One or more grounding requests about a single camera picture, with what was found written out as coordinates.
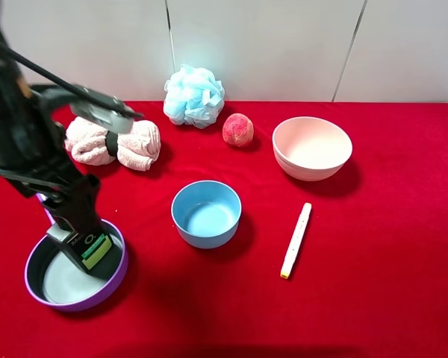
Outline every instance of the rolled towel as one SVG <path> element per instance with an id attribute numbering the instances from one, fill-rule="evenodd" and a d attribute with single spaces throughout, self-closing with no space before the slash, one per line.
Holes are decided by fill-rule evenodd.
<path id="1" fill-rule="evenodd" d="M 146 171 L 161 149 L 158 127 L 150 121 L 133 124 L 128 134 L 113 134 L 76 117 L 66 130 L 65 148 L 79 163 L 101 166 L 115 158 L 130 169 Z"/>

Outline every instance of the peach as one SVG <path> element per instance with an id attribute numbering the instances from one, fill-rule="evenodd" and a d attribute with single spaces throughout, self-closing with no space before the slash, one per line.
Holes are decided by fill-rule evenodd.
<path id="1" fill-rule="evenodd" d="M 248 146 L 254 137 L 254 125 L 241 113 L 231 114 L 223 127 L 223 139 L 229 145 L 236 147 Z"/>

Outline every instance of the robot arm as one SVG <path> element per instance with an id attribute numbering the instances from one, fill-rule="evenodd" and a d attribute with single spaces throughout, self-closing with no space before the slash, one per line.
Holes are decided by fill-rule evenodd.
<path id="1" fill-rule="evenodd" d="M 60 86 L 27 85 L 15 60 Z M 65 104 L 116 133 L 129 131 L 132 117 L 140 115 L 117 98 L 72 86 L 41 69 L 10 50 L 0 31 L 0 176 L 25 197 L 38 192 L 47 197 L 42 205 L 56 221 L 48 236 L 77 267 L 92 273 L 100 257 L 84 257 L 106 235 L 95 211 L 99 180 L 80 173 L 63 148 L 64 129 L 51 114 Z"/>

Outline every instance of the black strap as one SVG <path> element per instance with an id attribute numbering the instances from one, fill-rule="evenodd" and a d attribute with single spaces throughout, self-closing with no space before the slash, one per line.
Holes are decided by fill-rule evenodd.
<path id="1" fill-rule="evenodd" d="M 106 150 L 112 157 L 118 155 L 118 134 L 108 131 L 105 139 Z"/>

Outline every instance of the purple plate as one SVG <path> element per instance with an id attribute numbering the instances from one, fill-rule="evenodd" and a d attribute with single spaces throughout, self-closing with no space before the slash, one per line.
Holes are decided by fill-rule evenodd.
<path id="1" fill-rule="evenodd" d="M 102 222 L 114 245 L 96 268 L 106 274 L 102 277 L 108 278 L 85 274 L 44 236 L 25 266 L 25 285 L 35 300 L 56 310 L 76 312 L 96 306 L 118 288 L 128 268 L 125 240 L 116 226 Z"/>

